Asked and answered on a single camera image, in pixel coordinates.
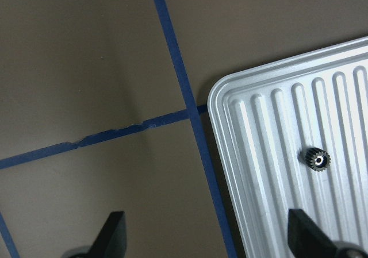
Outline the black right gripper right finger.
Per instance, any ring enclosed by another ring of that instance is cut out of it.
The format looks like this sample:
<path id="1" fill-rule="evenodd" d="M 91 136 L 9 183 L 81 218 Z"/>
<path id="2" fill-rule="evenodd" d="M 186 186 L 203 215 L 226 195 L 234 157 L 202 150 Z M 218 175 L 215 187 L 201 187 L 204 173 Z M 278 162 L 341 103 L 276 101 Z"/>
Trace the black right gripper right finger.
<path id="1" fill-rule="evenodd" d="M 355 245 L 333 242 L 302 209 L 289 209 L 287 230 L 294 257 L 367 257 Z"/>

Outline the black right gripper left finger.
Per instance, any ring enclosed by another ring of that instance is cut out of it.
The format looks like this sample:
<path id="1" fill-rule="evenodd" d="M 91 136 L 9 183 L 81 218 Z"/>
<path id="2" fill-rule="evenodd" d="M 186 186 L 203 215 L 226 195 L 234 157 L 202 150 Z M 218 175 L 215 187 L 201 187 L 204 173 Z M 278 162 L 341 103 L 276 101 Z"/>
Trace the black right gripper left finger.
<path id="1" fill-rule="evenodd" d="M 127 225 L 124 211 L 109 214 L 91 247 L 67 251 L 62 257 L 125 257 L 127 252 Z"/>

